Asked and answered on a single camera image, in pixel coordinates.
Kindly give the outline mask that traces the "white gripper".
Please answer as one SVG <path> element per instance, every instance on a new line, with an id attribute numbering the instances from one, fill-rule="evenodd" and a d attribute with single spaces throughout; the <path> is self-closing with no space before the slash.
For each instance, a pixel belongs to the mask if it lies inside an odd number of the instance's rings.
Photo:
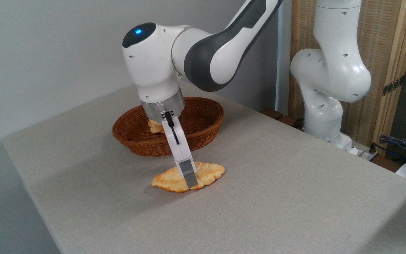
<path id="1" fill-rule="evenodd" d="M 173 127 L 169 126 L 166 119 L 163 119 L 161 123 L 171 153 L 174 157 L 174 161 L 178 169 L 181 171 L 188 188 L 196 187 L 198 185 L 198 180 L 196 177 L 195 163 L 191 158 L 192 155 L 189 145 L 187 144 L 185 133 L 178 117 L 171 118 L 171 121 L 173 122 Z"/>

